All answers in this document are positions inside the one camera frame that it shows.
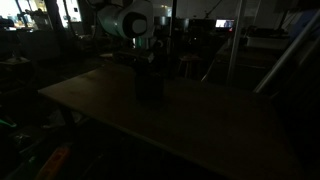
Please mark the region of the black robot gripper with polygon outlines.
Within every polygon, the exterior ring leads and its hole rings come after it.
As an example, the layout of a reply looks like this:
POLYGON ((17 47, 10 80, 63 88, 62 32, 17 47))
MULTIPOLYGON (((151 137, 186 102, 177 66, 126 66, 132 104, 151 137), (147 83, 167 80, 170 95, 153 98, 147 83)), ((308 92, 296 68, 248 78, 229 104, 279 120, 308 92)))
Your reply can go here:
POLYGON ((133 43, 134 48, 138 50, 138 57, 147 62, 152 62, 155 58, 154 51, 164 46, 163 41, 157 37, 137 37, 133 39, 133 43))

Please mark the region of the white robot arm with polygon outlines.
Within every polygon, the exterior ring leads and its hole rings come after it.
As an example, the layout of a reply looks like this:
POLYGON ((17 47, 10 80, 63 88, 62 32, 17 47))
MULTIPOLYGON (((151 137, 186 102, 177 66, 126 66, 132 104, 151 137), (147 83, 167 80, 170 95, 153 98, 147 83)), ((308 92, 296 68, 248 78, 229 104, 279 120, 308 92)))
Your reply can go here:
POLYGON ((149 0, 134 0, 127 7, 106 5, 97 12, 102 28, 109 34, 133 40, 133 49, 125 54, 151 63, 155 56, 151 51, 154 40, 154 10, 149 0))

